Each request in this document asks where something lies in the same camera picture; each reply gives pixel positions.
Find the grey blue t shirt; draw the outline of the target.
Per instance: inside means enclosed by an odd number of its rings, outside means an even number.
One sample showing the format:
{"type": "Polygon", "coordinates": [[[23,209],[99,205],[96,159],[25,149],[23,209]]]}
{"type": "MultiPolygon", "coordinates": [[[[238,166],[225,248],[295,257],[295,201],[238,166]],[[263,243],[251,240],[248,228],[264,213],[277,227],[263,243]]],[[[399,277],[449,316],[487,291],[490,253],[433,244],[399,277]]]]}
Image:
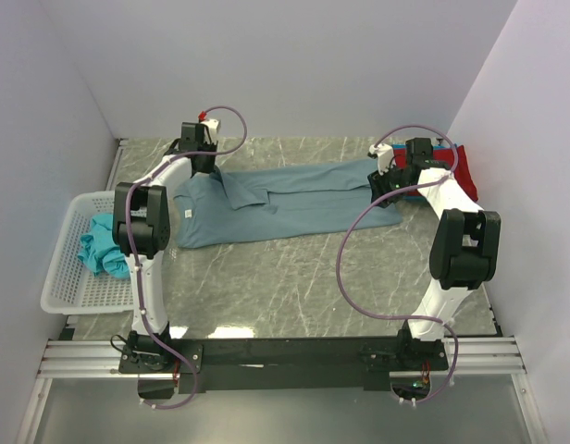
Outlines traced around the grey blue t shirt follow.
{"type": "Polygon", "coordinates": [[[369,210],[373,159],[196,175],[178,188],[176,243],[198,249],[227,243],[396,225],[394,206],[369,210]]]}

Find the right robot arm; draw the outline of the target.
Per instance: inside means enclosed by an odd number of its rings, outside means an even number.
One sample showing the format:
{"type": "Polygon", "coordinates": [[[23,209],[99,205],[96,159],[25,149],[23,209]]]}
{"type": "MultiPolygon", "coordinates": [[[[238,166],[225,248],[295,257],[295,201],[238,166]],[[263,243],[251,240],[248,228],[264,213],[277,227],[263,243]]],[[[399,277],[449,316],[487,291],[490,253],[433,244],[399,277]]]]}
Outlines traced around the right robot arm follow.
{"type": "Polygon", "coordinates": [[[451,166],[434,157],[428,138],[409,140],[401,165],[393,148],[385,143],[371,145],[368,156],[378,161],[378,169],[368,175],[372,199],[400,192],[381,201],[380,207],[418,191],[439,220],[428,259],[430,283],[421,303],[404,322],[399,333],[402,341],[394,349],[399,365],[415,369],[440,351],[444,325],[462,301],[494,277],[502,220],[466,194],[451,166]]]}

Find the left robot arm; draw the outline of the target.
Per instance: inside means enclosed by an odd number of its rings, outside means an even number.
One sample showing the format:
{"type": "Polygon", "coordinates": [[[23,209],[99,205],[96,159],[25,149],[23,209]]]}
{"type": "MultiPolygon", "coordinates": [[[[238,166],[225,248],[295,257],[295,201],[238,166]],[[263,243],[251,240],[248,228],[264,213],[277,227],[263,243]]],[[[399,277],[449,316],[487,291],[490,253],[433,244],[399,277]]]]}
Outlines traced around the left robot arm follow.
{"type": "Polygon", "coordinates": [[[184,122],[180,137],[157,166],[115,188],[112,236],[129,269],[133,301],[122,370],[153,373],[180,364],[171,346],[162,290],[162,262],[171,234],[168,205],[183,181],[213,170],[219,129],[220,121],[213,118],[184,122]]]}

